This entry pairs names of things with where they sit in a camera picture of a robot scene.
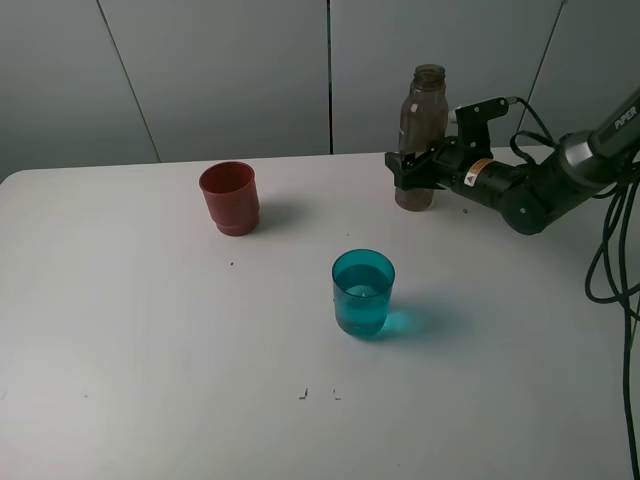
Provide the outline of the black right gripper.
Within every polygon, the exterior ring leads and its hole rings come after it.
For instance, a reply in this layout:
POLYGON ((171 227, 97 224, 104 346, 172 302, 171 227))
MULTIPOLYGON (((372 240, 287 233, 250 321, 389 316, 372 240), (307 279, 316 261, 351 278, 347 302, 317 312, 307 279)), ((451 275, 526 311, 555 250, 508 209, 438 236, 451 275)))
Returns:
POLYGON ((494 193, 495 186, 486 173, 492 172, 490 144, 472 141, 466 144, 458 137, 447 137, 436 150, 401 154, 386 152, 385 166, 391 171, 394 186, 403 191, 415 189, 450 190, 455 193, 494 193), (471 175, 474 184, 465 183, 471 167, 480 161, 482 167, 471 175))

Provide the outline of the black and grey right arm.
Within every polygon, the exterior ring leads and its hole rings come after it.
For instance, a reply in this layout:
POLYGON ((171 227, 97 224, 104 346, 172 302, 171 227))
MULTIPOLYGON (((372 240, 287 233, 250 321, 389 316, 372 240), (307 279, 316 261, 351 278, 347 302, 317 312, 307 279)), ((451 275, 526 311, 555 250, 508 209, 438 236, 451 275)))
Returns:
POLYGON ((527 137, 550 148, 536 163, 517 144, 512 166, 494 159, 488 123, 507 114, 515 97, 494 97, 454 109, 458 133, 422 154, 388 152, 385 165, 402 190, 448 189, 501 214, 516 232, 534 235, 614 184, 639 175, 639 95, 633 93, 597 129, 554 140, 548 131, 527 137))

